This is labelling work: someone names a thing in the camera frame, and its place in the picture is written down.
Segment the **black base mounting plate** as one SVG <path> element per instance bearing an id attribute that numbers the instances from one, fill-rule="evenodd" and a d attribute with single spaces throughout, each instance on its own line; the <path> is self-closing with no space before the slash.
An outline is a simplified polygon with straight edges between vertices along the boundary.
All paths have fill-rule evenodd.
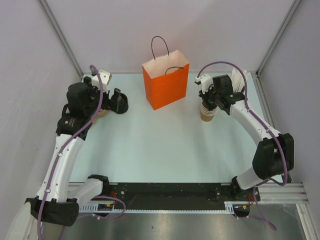
<path id="1" fill-rule="evenodd" d="M 111 183 L 111 197 L 117 200 L 98 198 L 93 201 L 110 201 L 113 205 L 127 204 L 183 205 L 204 204 L 205 202 L 228 203 L 236 205 L 251 204 L 260 200 L 258 189 L 241 190 L 231 183 Z"/>

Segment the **brown pulp cup carrier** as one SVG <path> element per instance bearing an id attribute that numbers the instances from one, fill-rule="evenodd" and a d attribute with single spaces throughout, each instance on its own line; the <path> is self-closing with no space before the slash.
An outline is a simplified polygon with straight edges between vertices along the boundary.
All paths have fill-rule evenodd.
<path id="1" fill-rule="evenodd" d="M 106 110 L 106 109 L 100 109 L 98 114 L 97 114 L 97 118 L 101 118 L 101 117 L 104 117 L 106 114 L 108 114 L 110 111 L 109 110 Z"/>

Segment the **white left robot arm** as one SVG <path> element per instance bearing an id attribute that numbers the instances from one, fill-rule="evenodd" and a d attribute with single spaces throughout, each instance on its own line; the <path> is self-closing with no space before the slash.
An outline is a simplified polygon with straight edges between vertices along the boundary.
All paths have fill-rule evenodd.
<path id="1" fill-rule="evenodd" d="M 83 205 L 94 197 L 105 200 L 110 196 L 108 177 L 98 174 L 90 175 L 84 184 L 68 193 L 77 155 L 93 120 L 100 110 L 117 113 L 121 101 L 127 100 L 117 88 L 109 96 L 110 79 L 110 74 L 101 73 L 68 87 L 67 104 L 57 123 L 55 148 L 45 179 L 36 196 L 26 199 L 31 204 L 31 215 L 40 222 L 70 227 Z"/>

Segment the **aluminium frame rail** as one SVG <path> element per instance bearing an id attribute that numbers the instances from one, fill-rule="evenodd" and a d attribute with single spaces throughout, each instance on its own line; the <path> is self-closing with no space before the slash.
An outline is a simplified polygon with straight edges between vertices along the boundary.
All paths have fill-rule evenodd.
<path id="1" fill-rule="evenodd" d="M 302 183 L 287 183 L 280 186 L 265 183 L 258 187 L 262 204 L 308 204 L 309 200 Z"/>

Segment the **orange paper bag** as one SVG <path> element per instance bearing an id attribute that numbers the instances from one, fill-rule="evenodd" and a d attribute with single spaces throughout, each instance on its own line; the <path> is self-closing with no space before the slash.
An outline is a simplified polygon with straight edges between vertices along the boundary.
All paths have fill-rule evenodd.
<path id="1" fill-rule="evenodd" d="M 179 51 L 166 48 L 167 54 L 142 64 L 146 99 L 154 110 L 158 110 L 187 94 L 190 62 Z"/>

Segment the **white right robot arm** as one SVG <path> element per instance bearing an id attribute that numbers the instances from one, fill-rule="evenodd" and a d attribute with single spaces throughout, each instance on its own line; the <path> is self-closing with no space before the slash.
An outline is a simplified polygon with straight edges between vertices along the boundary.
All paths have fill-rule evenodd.
<path id="1" fill-rule="evenodd" d="M 213 116 L 217 110 L 226 112 L 236 120 L 256 144 L 252 166 L 231 180 L 230 194 L 242 201 L 249 190 L 259 184 L 281 176 L 280 185 L 288 182 L 288 172 L 294 168 L 294 139 L 289 133 L 282 134 L 265 120 L 261 119 L 245 101 L 242 91 L 235 92 L 231 78 L 225 74 L 210 77 L 203 74 L 195 79 L 201 86 L 202 115 Z"/>

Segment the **black lid stack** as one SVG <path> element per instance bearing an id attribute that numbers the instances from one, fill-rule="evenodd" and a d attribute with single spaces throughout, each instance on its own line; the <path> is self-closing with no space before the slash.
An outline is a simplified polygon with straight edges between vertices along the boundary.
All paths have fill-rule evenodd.
<path id="1" fill-rule="evenodd" d="M 119 103 L 119 113 L 117 114 L 124 114 L 129 109 L 128 98 L 124 93 L 121 93 L 121 101 Z"/>

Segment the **stacked brown paper cups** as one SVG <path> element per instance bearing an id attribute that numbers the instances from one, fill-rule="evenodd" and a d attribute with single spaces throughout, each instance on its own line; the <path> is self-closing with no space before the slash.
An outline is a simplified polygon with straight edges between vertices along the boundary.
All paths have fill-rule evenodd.
<path id="1" fill-rule="evenodd" d="M 202 102 L 201 103 L 201 106 L 200 106 L 200 118 L 202 121 L 204 122 L 210 122 L 214 116 L 217 114 L 218 112 L 218 107 L 212 109 L 212 110 L 209 110 L 205 107 L 204 103 Z"/>

